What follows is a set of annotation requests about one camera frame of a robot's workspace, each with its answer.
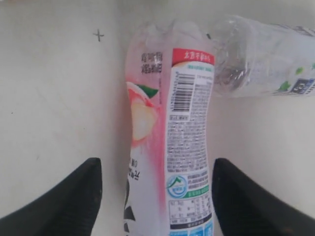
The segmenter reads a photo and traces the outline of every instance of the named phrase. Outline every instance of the black object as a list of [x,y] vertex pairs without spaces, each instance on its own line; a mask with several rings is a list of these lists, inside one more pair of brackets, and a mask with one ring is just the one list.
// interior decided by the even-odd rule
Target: black object
[[315,236],[314,219],[280,201],[226,159],[215,162],[212,196],[225,236]]
[[42,197],[1,219],[0,236],[90,236],[101,198],[101,161],[90,158]]

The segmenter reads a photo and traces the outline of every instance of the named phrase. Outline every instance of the clear plastic bottle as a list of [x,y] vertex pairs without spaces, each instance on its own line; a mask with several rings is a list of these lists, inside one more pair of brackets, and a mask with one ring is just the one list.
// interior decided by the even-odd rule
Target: clear plastic bottle
[[314,94],[315,31],[227,16],[211,37],[217,47],[216,95]]
[[197,25],[177,21],[142,27],[129,46],[128,236],[213,236],[206,148],[213,50]]

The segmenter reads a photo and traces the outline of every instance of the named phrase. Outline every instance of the white floor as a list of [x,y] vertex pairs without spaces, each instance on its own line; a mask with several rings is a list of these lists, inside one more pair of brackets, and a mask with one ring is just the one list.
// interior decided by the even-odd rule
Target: white floor
[[[315,28],[312,0],[1,2],[0,217],[45,193],[86,158],[100,157],[103,201],[93,236],[122,236],[131,125],[124,81],[128,42],[147,20],[194,20],[211,33],[226,13]],[[100,42],[93,35],[97,29],[104,35]],[[234,158],[270,191],[314,213],[311,196],[303,192],[315,166],[314,102],[214,98],[211,161]],[[264,158],[265,165],[254,165]]]

